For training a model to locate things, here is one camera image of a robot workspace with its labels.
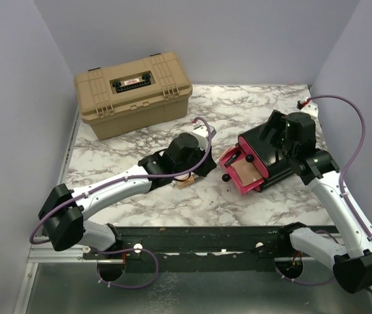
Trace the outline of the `pink top drawer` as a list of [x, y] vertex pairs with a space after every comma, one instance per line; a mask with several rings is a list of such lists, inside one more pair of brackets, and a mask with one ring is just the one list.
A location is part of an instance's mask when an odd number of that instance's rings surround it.
[[246, 154], [246, 161], [253, 163], [263, 178], [265, 179], [268, 178], [269, 171], [265, 164], [260, 159], [260, 157], [258, 156], [258, 153], [254, 150], [254, 148], [248, 143], [248, 141], [243, 136], [238, 137], [238, 143]]

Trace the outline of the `black makeup drawer organizer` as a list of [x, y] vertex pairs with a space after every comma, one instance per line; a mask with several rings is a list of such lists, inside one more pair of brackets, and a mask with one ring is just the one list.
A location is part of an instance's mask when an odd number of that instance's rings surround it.
[[265, 179], [261, 191], [294, 174], [290, 165], [284, 159], [282, 152], [259, 138], [262, 125], [256, 126], [239, 135], [243, 136], [254, 148], [269, 171], [269, 177]]

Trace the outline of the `slim concealer tube white cap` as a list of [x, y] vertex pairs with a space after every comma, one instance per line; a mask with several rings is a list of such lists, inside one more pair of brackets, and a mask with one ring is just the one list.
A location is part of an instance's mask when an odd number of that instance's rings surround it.
[[228, 153], [229, 150], [231, 150], [231, 147], [226, 148], [226, 149], [221, 153], [220, 158], [222, 158], [223, 155], [225, 155], [226, 153]]

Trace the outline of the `beige concealer tube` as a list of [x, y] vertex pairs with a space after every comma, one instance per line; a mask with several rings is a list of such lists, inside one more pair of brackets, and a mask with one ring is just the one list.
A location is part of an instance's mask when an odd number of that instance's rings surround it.
[[176, 182], [176, 185], [178, 188], [186, 188], [187, 186], [190, 186], [195, 183], [195, 179], [193, 176], [188, 177], [187, 179], [181, 179]]

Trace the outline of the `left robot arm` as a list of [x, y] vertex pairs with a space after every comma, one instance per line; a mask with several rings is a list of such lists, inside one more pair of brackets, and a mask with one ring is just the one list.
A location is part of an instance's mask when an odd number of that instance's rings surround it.
[[119, 175], [73, 190], [65, 184], [55, 186], [38, 217], [55, 251], [74, 245], [98, 249], [114, 258], [121, 249], [120, 236], [110, 224], [90, 219], [100, 210], [137, 194], [146, 194], [173, 181], [195, 174], [207, 176], [216, 168], [211, 141], [215, 129], [202, 127], [182, 133], [170, 145], [139, 160]]

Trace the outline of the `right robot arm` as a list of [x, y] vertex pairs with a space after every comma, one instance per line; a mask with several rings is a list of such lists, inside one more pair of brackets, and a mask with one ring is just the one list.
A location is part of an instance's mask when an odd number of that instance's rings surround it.
[[307, 113], [273, 111], [260, 139], [282, 152], [292, 171], [320, 200], [343, 240], [338, 244], [302, 223], [283, 228], [278, 251], [301, 251], [333, 272], [339, 285], [354, 294], [372, 286], [372, 225], [344, 184], [331, 154], [316, 147], [316, 124]]

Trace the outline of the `black mascara stick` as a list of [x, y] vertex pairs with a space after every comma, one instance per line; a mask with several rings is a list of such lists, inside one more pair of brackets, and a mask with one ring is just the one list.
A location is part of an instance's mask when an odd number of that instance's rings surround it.
[[225, 162], [225, 166], [226, 167], [229, 167], [234, 161], [236, 161], [236, 159], [241, 155], [241, 151], [237, 151], [235, 152], [226, 162]]

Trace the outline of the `square copper compact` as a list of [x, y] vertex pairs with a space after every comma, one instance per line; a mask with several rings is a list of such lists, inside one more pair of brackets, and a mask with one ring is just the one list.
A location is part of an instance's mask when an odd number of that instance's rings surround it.
[[235, 170], [243, 186], [248, 186], [263, 179], [254, 164], [247, 162], [245, 159], [240, 159], [239, 161], [232, 163], [231, 166]]

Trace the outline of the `pink drawer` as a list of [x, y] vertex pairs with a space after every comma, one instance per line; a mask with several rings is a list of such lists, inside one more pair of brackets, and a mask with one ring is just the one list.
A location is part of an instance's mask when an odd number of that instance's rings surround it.
[[268, 178], [269, 171], [265, 164], [260, 159], [260, 157], [258, 156], [258, 153], [254, 150], [254, 148], [248, 143], [248, 141], [243, 136], [238, 137], [238, 143], [246, 154], [246, 161], [253, 163], [263, 178], [265, 179]]
[[265, 183], [256, 166], [245, 158], [240, 146], [228, 147], [218, 158], [218, 165], [224, 172], [222, 180], [232, 183], [241, 195], [252, 190], [260, 192]]

